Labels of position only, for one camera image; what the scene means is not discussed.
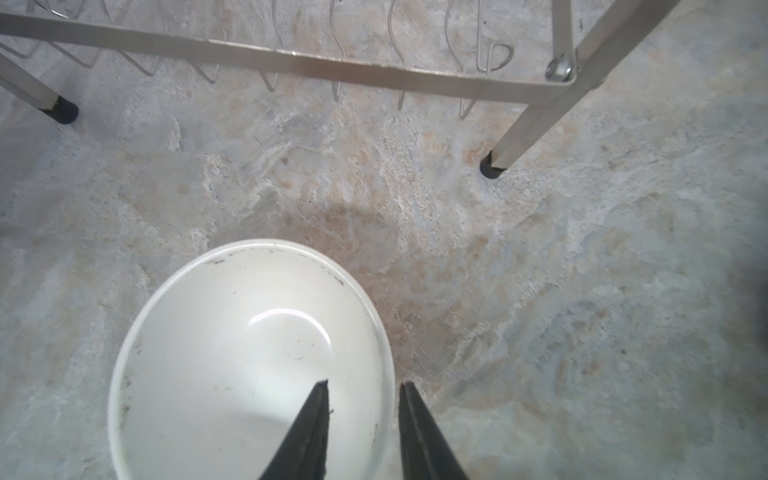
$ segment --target metal leg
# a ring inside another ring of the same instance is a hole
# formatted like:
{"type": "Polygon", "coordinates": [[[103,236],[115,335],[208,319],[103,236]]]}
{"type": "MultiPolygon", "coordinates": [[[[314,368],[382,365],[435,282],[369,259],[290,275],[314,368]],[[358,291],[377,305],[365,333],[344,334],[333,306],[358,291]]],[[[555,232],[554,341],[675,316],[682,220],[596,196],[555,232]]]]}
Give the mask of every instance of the metal leg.
{"type": "Polygon", "coordinates": [[[78,117],[77,105],[51,90],[3,55],[0,55],[0,87],[60,124],[70,124],[78,117]]]}
{"type": "Polygon", "coordinates": [[[529,105],[480,163],[488,178],[498,178],[667,16],[679,0],[617,0],[576,49],[578,76],[549,105],[529,105]]]}

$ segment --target metal bar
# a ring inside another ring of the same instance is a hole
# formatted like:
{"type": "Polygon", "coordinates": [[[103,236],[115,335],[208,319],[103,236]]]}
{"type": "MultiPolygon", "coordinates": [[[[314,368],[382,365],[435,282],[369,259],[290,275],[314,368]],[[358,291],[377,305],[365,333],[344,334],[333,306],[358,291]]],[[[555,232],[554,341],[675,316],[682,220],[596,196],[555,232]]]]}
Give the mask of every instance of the metal bar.
{"type": "Polygon", "coordinates": [[[491,167],[504,170],[598,87],[624,57],[664,20],[680,0],[616,0],[577,51],[581,71],[568,90],[550,105],[529,105],[490,153],[491,167]]]}
{"type": "Polygon", "coordinates": [[[571,0],[552,0],[552,58],[563,55],[575,61],[571,0]]]}
{"type": "Polygon", "coordinates": [[[0,87],[38,110],[51,110],[58,100],[58,93],[4,55],[0,55],[0,87]]]}
{"type": "Polygon", "coordinates": [[[295,51],[274,50],[230,41],[186,38],[131,30],[114,25],[29,15],[0,13],[0,33],[76,45],[132,51],[146,55],[181,58],[198,63],[257,71],[291,73],[331,81],[522,104],[548,104],[568,89],[568,83],[499,81],[421,68],[378,65],[321,57],[295,51]]]}

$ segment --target black plastic cap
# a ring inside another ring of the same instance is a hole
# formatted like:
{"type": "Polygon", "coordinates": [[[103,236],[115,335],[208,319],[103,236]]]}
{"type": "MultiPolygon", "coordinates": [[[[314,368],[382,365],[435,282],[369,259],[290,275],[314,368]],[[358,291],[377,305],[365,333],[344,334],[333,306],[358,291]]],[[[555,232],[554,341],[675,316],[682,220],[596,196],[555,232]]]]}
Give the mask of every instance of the black plastic cap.
{"type": "Polygon", "coordinates": [[[50,110],[41,109],[40,111],[62,125],[72,123],[75,118],[78,117],[78,113],[80,113],[77,105],[73,104],[61,95],[58,96],[56,103],[53,104],[53,107],[51,107],[50,110]]]}
{"type": "Polygon", "coordinates": [[[491,166],[491,155],[493,154],[492,151],[488,152],[488,155],[480,160],[480,173],[482,173],[486,178],[499,178],[507,169],[506,168],[496,168],[491,166]]]}

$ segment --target gray surface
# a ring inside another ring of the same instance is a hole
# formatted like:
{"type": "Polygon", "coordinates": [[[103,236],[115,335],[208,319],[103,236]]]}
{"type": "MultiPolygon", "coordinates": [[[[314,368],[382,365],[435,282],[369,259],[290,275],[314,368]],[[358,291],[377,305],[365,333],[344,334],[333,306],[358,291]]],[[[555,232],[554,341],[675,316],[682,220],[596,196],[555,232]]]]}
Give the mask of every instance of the gray surface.
{"type": "MultiPolygon", "coordinates": [[[[231,38],[276,45],[267,2],[223,5],[231,38]]],[[[337,7],[350,57],[396,61],[387,6],[337,7]]],[[[409,63],[455,67],[445,6],[396,8],[409,63]]],[[[576,3],[577,36],[602,8],[576,3]]],[[[327,5],[280,9],[289,46],[336,51],[327,5]]],[[[507,74],[540,78],[546,3],[488,10],[518,49],[507,74]]],[[[455,11],[469,66],[474,5],[455,11]]],[[[460,122],[445,98],[397,112],[395,91],[345,85],[335,104],[328,82],[269,94],[223,69],[211,87],[189,64],[145,78],[41,47],[26,68],[81,118],[0,92],[0,478],[111,478],[108,382],[133,317],[183,263],[249,237],[360,281],[472,478],[767,477],[766,57],[767,3],[684,2],[489,181],[478,162],[519,106],[460,122]]]]}

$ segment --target dish rack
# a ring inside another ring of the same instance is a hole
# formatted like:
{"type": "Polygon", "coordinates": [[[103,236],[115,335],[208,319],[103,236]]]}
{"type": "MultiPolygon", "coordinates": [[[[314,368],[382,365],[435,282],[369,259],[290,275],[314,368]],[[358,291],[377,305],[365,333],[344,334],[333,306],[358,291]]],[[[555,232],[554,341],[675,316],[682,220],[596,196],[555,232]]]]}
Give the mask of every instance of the dish rack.
{"type": "MultiPolygon", "coordinates": [[[[485,62],[482,61],[481,22],[483,0],[478,0],[477,47],[475,67],[478,74],[468,74],[451,45],[449,21],[455,0],[448,0],[445,10],[444,33],[450,55],[461,68],[459,73],[434,71],[408,66],[405,56],[392,33],[392,12],[397,0],[391,0],[387,16],[389,40],[400,58],[401,65],[351,60],[336,34],[333,10],[336,1],[329,1],[329,27],[340,57],[331,58],[286,50],[283,36],[276,21],[276,2],[271,0],[271,20],[280,48],[266,48],[227,40],[221,24],[219,3],[215,15],[224,40],[192,38],[167,32],[162,8],[158,11],[165,32],[143,31],[117,26],[121,12],[112,18],[105,0],[97,0],[103,8],[107,24],[78,20],[83,11],[82,1],[72,15],[52,8],[49,0],[26,0],[26,13],[0,12],[0,34],[36,40],[27,51],[19,51],[5,43],[0,48],[19,58],[29,58],[42,41],[49,43],[63,55],[89,68],[98,59],[102,49],[120,54],[145,75],[154,75],[160,58],[189,61],[209,83],[214,84],[220,66],[252,69],[261,76],[269,91],[275,91],[280,74],[331,81],[333,97],[338,100],[342,83],[390,88],[400,91],[398,109],[406,92],[445,95],[459,98],[459,117],[463,120],[478,100],[526,104],[526,109],[507,130],[498,143],[480,160],[480,171],[488,178],[498,178],[516,162],[542,135],[574,107],[590,90],[599,87],[624,57],[626,57],[674,8],[679,0],[615,0],[585,35],[578,46],[573,42],[571,0],[551,0],[552,60],[546,65],[545,81],[504,81],[490,78],[491,71],[510,62],[515,54],[512,45],[492,41],[485,62]],[[95,58],[84,61],[59,44],[84,45],[98,48],[95,58]],[[492,65],[495,50],[505,51],[504,59],[492,65]],[[132,54],[154,57],[150,66],[141,65],[132,54]],[[215,65],[213,73],[205,72],[201,65],[215,65]],[[272,80],[267,73],[272,73],[272,80]]],[[[78,115],[77,106],[51,90],[48,86],[0,55],[0,86],[9,90],[62,124],[71,123],[78,115]]]]}

